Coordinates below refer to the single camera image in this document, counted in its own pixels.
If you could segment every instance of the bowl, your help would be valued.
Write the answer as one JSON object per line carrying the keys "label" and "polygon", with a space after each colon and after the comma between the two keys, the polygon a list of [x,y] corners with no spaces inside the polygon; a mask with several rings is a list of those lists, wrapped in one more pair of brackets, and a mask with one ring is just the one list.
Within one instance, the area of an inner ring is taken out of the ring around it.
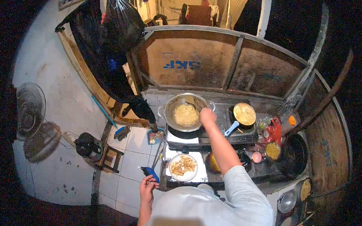
{"label": "bowl", "polygon": [[[279,150],[279,155],[277,156],[276,159],[274,158],[271,158],[270,156],[268,156],[268,153],[266,152],[266,147],[269,145],[269,144],[275,144]],[[276,143],[276,142],[270,142],[268,143],[266,146],[265,146],[265,155],[266,155],[266,158],[269,159],[269,160],[272,160],[272,161],[277,161],[279,158],[280,158],[280,155],[282,153],[282,149],[280,148],[280,146]]]}
{"label": "bowl", "polygon": [[195,123],[193,126],[184,127],[178,125],[174,119],[174,111],[180,105],[193,105],[195,110],[200,113],[201,110],[205,107],[208,108],[212,105],[212,111],[215,110],[215,103],[213,101],[206,101],[199,95],[194,93],[181,93],[172,98],[170,98],[166,104],[158,108],[158,115],[163,118],[166,123],[172,128],[181,131],[181,132],[192,132],[198,130],[202,124],[201,122]]}
{"label": "bowl", "polygon": [[290,212],[296,203],[296,192],[292,189],[287,192],[284,192],[278,199],[277,208],[282,213]]}

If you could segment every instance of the plate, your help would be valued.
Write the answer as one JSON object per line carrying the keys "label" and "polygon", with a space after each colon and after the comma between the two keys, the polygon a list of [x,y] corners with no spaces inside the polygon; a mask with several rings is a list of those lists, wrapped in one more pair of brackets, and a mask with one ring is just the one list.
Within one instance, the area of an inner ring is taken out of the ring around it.
{"label": "plate", "polygon": [[182,156],[182,155],[184,155],[184,156],[186,156],[186,157],[189,157],[189,158],[191,158],[194,162],[196,162],[195,158],[192,157],[192,156],[189,155],[189,154],[178,154],[178,155],[176,155],[175,157],[173,157],[173,158],[171,159],[171,161],[170,161],[169,164],[168,164],[168,169],[170,170],[171,176],[172,176],[175,180],[185,182],[185,181],[192,180],[192,179],[196,176],[198,166],[197,166],[197,162],[196,162],[195,170],[194,170],[193,172],[187,171],[186,173],[184,173],[183,176],[173,174],[173,173],[171,172],[171,163],[173,163],[173,162],[178,162],[178,161],[181,159],[181,156]]}

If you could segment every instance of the white t-shirt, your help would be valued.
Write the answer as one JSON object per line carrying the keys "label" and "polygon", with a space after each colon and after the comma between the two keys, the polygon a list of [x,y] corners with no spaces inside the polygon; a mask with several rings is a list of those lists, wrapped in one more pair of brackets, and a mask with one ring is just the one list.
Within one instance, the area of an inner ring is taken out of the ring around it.
{"label": "white t-shirt", "polygon": [[197,187],[178,187],[166,192],[153,204],[147,226],[273,225],[273,209],[244,167],[231,168],[224,182],[229,202]]}

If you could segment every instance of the frying pan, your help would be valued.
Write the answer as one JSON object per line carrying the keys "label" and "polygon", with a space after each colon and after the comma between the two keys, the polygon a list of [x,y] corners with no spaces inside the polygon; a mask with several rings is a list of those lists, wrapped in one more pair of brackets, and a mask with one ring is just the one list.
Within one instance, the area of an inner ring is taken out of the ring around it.
{"label": "frying pan", "polygon": [[307,166],[307,144],[301,135],[294,134],[286,138],[281,148],[282,152],[277,161],[277,167],[286,178],[294,179]]}
{"label": "frying pan", "polygon": [[229,136],[232,131],[239,125],[243,127],[249,127],[255,123],[256,114],[254,109],[247,103],[238,103],[234,106],[233,116],[235,118],[234,123],[224,133],[224,136]]}

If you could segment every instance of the electric fan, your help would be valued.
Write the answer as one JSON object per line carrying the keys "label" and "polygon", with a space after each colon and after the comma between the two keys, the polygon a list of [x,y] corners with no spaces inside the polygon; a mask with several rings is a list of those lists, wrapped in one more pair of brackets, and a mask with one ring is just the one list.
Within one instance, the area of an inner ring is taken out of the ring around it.
{"label": "electric fan", "polygon": [[35,83],[22,84],[16,92],[18,108],[17,138],[25,141],[32,138],[39,130],[45,117],[45,96]]}

